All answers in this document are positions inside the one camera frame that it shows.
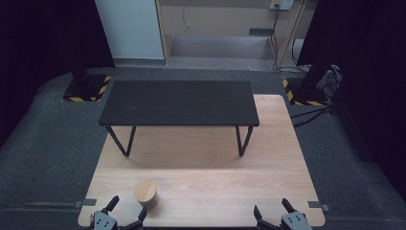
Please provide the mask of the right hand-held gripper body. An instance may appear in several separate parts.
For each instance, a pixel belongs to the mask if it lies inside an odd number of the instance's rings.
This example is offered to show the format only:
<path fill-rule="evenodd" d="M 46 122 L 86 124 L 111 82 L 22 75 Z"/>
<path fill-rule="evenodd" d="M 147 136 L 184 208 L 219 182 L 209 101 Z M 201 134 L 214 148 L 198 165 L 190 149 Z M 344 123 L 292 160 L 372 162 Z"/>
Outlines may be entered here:
<path fill-rule="evenodd" d="M 313 230 L 305 215 L 301 212 L 293 212 L 282 216 L 281 230 Z"/>

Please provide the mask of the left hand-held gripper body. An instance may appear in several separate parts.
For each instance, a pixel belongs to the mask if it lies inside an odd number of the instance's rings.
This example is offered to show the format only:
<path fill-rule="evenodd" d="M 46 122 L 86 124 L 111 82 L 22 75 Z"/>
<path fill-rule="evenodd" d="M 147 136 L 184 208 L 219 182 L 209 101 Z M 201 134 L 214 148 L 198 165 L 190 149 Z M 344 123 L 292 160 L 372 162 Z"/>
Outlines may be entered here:
<path fill-rule="evenodd" d="M 114 218 L 109 215 L 97 211 L 93 215 L 92 223 L 90 224 L 90 230 L 117 230 L 118 224 Z"/>

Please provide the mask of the round wooden cylinder box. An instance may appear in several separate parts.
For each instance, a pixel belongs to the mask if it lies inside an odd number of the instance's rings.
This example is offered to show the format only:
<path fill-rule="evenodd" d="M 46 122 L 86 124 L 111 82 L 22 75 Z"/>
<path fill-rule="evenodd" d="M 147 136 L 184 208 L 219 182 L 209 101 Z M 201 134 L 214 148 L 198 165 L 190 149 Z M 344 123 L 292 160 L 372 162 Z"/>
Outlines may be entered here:
<path fill-rule="evenodd" d="M 154 209 L 159 201 L 156 185 L 149 180 L 141 181 L 135 186 L 134 197 L 148 210 Z"/>

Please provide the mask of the grey tape strip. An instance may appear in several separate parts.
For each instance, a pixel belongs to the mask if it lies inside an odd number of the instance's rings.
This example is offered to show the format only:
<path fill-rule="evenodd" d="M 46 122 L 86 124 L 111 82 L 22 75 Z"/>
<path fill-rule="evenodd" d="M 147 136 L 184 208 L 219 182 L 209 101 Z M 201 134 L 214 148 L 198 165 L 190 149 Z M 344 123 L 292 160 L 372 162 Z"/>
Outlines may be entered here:
<path fill-rule="evenodd" d="M 308 201 L 307 203 L 309 208 L 319 208 L 324 212 L 331 210 L 328 204 L 323 204 L 320 201 Z"/>
<path fill-rule="evenodd" d="M 82 206 L 95 206 L 97 203 L 97 200 L 94 198 L 85 198 L 83 200 L 77 200 L 74 203 L 75 208 L 80 208 Z"/>

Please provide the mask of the striped stand base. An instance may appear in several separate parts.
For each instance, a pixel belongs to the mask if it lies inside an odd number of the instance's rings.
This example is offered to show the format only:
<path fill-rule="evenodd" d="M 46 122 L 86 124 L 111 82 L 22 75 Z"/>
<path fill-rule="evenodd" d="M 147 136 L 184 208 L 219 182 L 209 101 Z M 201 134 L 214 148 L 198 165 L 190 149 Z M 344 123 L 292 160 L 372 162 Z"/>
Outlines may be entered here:
<path fill-rule="evenodd" d="M 303 86 L 303 79 L 287 78 L 282 81 L 287 98 L 292 105 L 327 105 L 327 96 L 323 89 Z"/>
<path fill-rule="evenodd" d="M 106 75 L 90 75 L 91 88 L 89 91 L 81 90 L 76 81 L 72 80 L 61 100 L 63 102 L 97 102 L 102 98 L 110 80 L 111 78 Z"/>

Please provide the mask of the black desktop riser shelf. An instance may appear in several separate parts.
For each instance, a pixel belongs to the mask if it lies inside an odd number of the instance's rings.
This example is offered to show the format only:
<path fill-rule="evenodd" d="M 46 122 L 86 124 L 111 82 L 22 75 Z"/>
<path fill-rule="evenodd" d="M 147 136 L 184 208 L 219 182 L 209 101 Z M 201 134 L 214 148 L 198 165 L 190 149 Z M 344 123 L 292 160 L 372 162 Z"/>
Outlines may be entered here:
<path fill-rule="evenodd" d="M 99 125 L 105 127 L 124 156 L 114 127 L 138 126 L 246 127 L 236 132 L 238 154 L 243 155 L 259 115 L 248 80 L 117 80 L 113 83 Z"/>

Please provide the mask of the dark curtain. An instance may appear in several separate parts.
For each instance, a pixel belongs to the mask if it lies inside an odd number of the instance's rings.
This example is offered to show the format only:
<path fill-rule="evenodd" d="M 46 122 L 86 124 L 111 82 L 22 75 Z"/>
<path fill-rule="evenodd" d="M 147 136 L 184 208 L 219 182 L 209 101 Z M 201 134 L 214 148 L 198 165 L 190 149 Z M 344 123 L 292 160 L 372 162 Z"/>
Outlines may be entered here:
<path fill-rule="evenodd" d="M 406 0 L 318 0 L 299 63 L 324 49 L 343 75 L 333 102 L 352 144 L 406 201 Z"/>
<path fill-rule="evenodd" d="M 85 71 L 114 65 L 95 0 L 0 0 L 0 147 L 73 49 Z"/>

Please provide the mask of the white cabinet panel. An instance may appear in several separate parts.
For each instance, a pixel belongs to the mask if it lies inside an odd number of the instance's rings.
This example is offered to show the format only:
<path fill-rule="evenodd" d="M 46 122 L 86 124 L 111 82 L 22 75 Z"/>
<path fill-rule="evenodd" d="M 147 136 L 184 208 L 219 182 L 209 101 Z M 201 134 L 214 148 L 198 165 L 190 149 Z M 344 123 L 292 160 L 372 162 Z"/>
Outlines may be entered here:
<path fill-rule="evenodd" d="M 95 1 L 113 58 L 164 58 L 155 0 Z"/>

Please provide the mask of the black stand post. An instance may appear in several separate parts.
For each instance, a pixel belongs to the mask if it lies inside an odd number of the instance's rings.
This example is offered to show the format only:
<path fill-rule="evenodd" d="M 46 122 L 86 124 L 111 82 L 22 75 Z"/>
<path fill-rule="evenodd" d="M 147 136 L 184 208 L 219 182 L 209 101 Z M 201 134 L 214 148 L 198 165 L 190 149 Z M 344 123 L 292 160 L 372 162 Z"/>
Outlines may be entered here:
<path fill-rule="evenodd" d="M 87 90 L 86 71 L 82 67 L 80 59 L 75 49 L 72 50 L 71 61 L 72 61 L 72 74 L 74 75 L 76 85 L 81 91 L 86 91 Z"/>
<path fill-rule="evenodd" d="M 301 87 L 302 91 L 309 95 L 311 94 L 318 82 L 322 79 L 330 66 L 330 53 L 328 49 L 322 50 L 311 64 L 310 70 L 305 75 Z"/>

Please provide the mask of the light wooden upright post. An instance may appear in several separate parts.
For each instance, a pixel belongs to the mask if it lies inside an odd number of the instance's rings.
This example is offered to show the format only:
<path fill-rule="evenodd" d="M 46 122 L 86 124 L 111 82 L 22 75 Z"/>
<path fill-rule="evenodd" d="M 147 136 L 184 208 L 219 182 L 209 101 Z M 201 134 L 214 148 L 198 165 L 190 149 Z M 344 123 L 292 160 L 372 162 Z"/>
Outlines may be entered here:
<path fill-rule="evenodd" d="M 162 15 L 161 0 L 154 0 L 154 1 L 155 1 L 156 11 L 157 11 L 157 20 L 158 20 L 158 24 L 159 24 L 164 61 L 165 61 L 166 65 L 169 65 L 174 36 L 172 34 L 166 33 L 165 25 L 164 25 L 164 17 Z"/>
<path fill-rule="evenodd" d="M 291 44 L 300 29 L 308 0 L 289 0 L 292 8 L 289 11 L 279 11 L 279 20 L 276 27 L 277 52 L 276 67 L 282 68 L 289 56 Z"/>

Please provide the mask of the grey wall vent plate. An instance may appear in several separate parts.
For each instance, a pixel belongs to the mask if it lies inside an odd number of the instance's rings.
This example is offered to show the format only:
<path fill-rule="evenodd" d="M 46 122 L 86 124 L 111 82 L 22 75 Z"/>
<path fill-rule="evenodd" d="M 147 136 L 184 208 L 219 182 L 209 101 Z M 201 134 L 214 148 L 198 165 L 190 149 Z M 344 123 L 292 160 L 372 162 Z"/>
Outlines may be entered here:
<path fill-rule="evenodd" d="M 249 35 L 259 35 L 259 36 L 270 36 L 274 33 L 273 29 L 268 28 L 251 28 L 249 30 Z"/>

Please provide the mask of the white wall power socket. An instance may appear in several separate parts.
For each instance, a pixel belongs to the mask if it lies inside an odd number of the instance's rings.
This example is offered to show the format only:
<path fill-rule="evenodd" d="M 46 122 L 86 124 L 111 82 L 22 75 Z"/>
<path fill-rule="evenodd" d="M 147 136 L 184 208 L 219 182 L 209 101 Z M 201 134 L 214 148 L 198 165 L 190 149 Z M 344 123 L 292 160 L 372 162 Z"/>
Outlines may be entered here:
<path fill-rule="evenodd" d="M 295 0 L 271 0 L 270 10 L 289 11 L 292 9 Z"/>

